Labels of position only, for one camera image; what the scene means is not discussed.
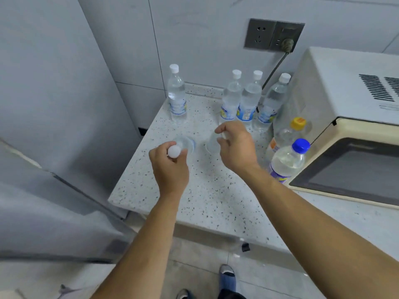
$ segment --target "refrigerator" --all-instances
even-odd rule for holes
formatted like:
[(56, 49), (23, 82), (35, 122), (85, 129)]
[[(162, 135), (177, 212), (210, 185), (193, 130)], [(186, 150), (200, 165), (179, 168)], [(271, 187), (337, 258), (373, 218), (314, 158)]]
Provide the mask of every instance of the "refrigerator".
[(137, 128), (77, 0), (0, 4), (0, 257), (115, 263)]

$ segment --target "jeans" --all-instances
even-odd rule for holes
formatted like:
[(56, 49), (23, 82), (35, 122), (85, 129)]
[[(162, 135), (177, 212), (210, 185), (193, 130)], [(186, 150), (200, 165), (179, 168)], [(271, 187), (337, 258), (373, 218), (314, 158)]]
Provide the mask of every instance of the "jeans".
[(246, 298), (236, 292), (232, 292), (228, 289), (222, 289), (219, 293), (219, 296), (217, 296), (217, 299), (246, 299)]

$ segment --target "microwave oven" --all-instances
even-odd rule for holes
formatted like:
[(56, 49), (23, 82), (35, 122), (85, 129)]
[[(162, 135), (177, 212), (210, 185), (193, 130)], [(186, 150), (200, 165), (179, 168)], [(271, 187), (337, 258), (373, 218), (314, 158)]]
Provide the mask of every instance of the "microwave oven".
[(311, 143), (297, 191), (399, 208), (399, 56), (309, 48), (274, 128), (302, 116)]

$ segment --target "terrazzo countertop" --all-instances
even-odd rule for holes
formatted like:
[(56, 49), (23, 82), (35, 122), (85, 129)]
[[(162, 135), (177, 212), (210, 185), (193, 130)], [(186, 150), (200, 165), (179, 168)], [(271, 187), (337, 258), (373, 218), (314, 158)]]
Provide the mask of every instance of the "terrazzo countertop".
[[(187, 94), (187, 122), (176, 129), (167, 101), (113, 190), (109, 202), (148, 214), (158, 200), (159, 191), (152, 173), (148, 152), (177, 135), (192, 137), (197, 147), (187, 158), (190, 182), (182, 196), (177, 221), (188, 226), (227, 234), (245, 241), (288, 251), (249, 187), (227, 169), (219, 155), (210, 155), (205, 143), (217, 127), (221, 100)], [(271, 134), (252, 132), (261, 165)], [(297, 192), (307, 201), (346, 225), (377, 247), (399, 260), (399, 211), (373, 205)]]

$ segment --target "shoe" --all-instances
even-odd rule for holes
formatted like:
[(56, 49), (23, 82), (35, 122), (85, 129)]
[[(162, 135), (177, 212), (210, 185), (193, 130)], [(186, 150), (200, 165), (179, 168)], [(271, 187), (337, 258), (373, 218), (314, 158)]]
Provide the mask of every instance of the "shoe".
[(228, 289), (229, 291), (236, 291), (236, 280), (235, 274), (231, 266), (222, 264), (219, 268), (219, 292), (222, 289)]
[(193, 296), (193, 294), (189, 290), (182, 289), (177, 294), (176, 299), (195, 299), (195, 297)]

